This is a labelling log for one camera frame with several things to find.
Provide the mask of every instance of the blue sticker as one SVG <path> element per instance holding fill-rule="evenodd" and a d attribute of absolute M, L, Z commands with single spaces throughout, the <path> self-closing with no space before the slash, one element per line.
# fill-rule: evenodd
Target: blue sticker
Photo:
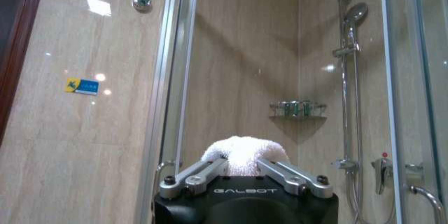
<path fill-rule="evenodd" d="M 98 95 L 100 83 L 98 81 L 88 81 L 83 79 L 70 78 L 67 80 L 66 91 L 82 94 Z"/>

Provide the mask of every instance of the beige tile wall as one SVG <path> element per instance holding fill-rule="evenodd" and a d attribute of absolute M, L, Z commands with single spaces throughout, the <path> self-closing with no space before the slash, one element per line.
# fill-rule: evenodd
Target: beige tile wall
<path fill-rule="evenodd" d="M 295 122 L 268 115 L 298 94 L 298 0 L 199 0 L 188 89 L 184 167 L 234 135 L 280 142 L 296 163 Z"/>
<path fill-rule="evenodd" d="M 366 171 L 363 216 L 370 223 L 384 223 L 394 202 L 392 190 L 386 189 L 382 196 L 375 194 L 375 173 L 371 167 L 371 162 L 382 157 L 383 152 L 391 155 L 382 0 L 352 0 L 352 4 L 358 2 L 366 2 L 370 7 L 367 19 L 359 28 Z M 330 165 L 344 155 L 342 72 L 340 63 L 331 54 L 340 46 L 339 39 L 338 0 L 299 0 L 299 96 L 328 105 L 326 121 L 299 124 L 299 165 L 314 174 L 330 176 L 335 192 L 340 196 L 339 221 L 350 223 L 352 213 L 346 199 L 346 175 Z M 330 65 L 335 66 L 334 72 L 324 70 Z"/>
<path fill-rule="evenodd" d="M 0 223 L 132 223 L 162 7 L 42 0 L 0 149 Z M 67 77 L 106 75 L 98 96 Z"/>

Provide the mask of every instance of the shower head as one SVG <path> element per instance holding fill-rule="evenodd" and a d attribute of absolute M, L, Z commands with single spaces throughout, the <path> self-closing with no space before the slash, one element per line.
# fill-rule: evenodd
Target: shower head
<path fill-rule="evenodd" d="M 359 22 L 366 14 L 368 12 L 368 7 L 366 3 L 358 3 L 356 5 L 354 5 L 351 7 L 351 9 L 348 10 L 347 14 L 346 14 L 346 20 L 347 22 Z"/>

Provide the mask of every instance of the handheld shower head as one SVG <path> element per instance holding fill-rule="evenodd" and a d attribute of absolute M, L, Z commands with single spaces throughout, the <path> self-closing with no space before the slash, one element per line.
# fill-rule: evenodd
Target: handheld shower head
<path fill-rule="evenodd" d="M 368 12 L 366 3 L 358 3 L 351 7 L 344 18 L 344 32 L 347 40 L 354 44 L 359 50 L 358 35 L 356 35 L 356 23 L 359 23 Z"/>
<path fill-rule="evenodd" d="M 358 3 L 351 7 L 346 14 L 346 20 L 347 22 L 359 22 L 368 12 L 368 7 L 366 3 Z"/>

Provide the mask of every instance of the glass shelf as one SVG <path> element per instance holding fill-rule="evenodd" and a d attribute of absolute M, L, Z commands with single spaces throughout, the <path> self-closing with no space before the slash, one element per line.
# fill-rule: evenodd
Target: glass shelf
<path fill-rule="evenodd" d="M 283 118 L 298 121 L 327 118 L 327 105 L 308 100 L 272 102 L 270 107 L 271 118 Z"/>

